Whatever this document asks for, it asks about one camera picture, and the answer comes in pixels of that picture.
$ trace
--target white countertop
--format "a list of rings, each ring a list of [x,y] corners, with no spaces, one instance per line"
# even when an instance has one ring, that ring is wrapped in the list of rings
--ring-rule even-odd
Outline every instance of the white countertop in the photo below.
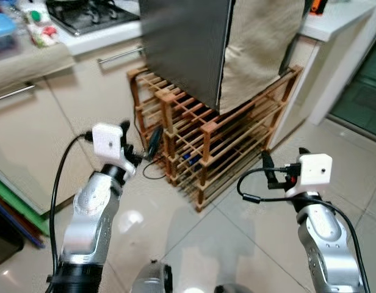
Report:
[[[115,2],[122,9],[126,9],[135,14],[139,12],[137,2],[125,0],[115,0]],[[336,34],[340,33],[340,31],[367,17],[372,13],[373,9],[373,4],[362,0],[328,3],[323,15],[307,16],[300,33],[309,38],[327,42]],[[142,30],[140,21],[132,21],[130,23],[85,34],[80,37],[74,37],[67,31],[58,27],[58,34],[61,42],[64,43],[72,55],[75,56],[140,37]]]

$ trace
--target glass door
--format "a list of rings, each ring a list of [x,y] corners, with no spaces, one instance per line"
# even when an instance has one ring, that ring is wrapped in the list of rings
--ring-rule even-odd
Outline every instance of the glass door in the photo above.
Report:
[[[376,141],[376,40],[328,117]]]

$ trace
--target beige cloth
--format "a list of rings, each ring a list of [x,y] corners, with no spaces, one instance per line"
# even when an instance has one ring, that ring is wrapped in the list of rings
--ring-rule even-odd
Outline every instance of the beige cloth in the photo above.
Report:
[[[236,0],[225,51],[221,114],[279,78],[279,67],[300,27],[304,5],[304,0]]]
[[[19,41],[20,54],[0,60],[0,91],[75,64],[64,44],[39,49],[29,37]]]

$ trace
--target cabinet handle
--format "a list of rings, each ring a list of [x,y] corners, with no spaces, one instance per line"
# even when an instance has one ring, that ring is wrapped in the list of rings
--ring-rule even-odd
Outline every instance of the cabinet handle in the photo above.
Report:
[[[33,88],[35,88],[35,86],[36,86],[36,85],[31,84],[30,82],[27,82],[27,83],[26,83],[26,86],[23,87],[22,89],[15,90],[14,92],[7,93],[6,95],[0,96],[0,100],[5,99],[5,98],[10,98],[11,96],[15,96],[15,95],[17,95],[18,93],[23,93],[23,92],[26,92],[26,91],[28,91],[28,90],[32,90]]]
[[[144,47],[139,47],[137,49],[134,49],[134,50],[131,50],[131,51],[128,51],[128,52],[124,52],[122,54],[119,54],[119,55],[116,55],[116,56],[113,56],[113,57],[110,57],[110,58],[107,58],[107,59],[97,59],[97,62],[101,65],[101,64],[108,63],[108,62],[111,62],[113,60],[122,58],[124,56],[130,55],[132,53],[142,52],[144,49],[145,49]]]

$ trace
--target gas stove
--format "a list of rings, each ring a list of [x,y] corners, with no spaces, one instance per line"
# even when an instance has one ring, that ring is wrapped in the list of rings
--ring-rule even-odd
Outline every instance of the gas stove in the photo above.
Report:
[[[47,0],[46,5],[52,20],[75,36],[139,20],[113,0]]]

